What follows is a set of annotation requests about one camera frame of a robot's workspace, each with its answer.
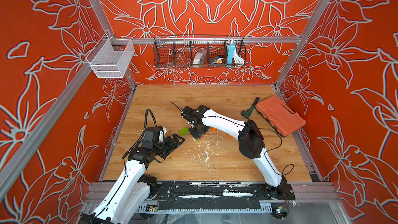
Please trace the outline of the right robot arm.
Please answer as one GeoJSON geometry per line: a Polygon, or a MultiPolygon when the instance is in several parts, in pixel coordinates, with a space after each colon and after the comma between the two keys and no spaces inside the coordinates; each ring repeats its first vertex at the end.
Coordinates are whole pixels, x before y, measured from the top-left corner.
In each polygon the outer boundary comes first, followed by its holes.
{"type": "Polygon", "coordinates": [[[274,197],[284,195],[287,180],[269,157],[264,137],[254,121],[235,120],[204,105],[196,109],[185,106],[181,117],[191,126],[189,132],[194,138],[200,138],[210,128],[215,128],[237,139],[240,153],[256,164],[274,197]]]}

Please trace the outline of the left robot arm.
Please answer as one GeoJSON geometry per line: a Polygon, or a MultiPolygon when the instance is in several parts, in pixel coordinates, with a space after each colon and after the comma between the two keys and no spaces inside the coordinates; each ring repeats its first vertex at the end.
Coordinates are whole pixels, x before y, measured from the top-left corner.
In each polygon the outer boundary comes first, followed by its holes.
{"type": "Polygon", "coordinates": [[[167,158],[185,139],[177,134],[158,138],[144,138],[141,145],[128,153],[125,167],[104,200],[92,211],[82,214],[79,224],[127,224],[141,204],[157,194],[157,179],[146,175],[156,156],[167,158]]]}

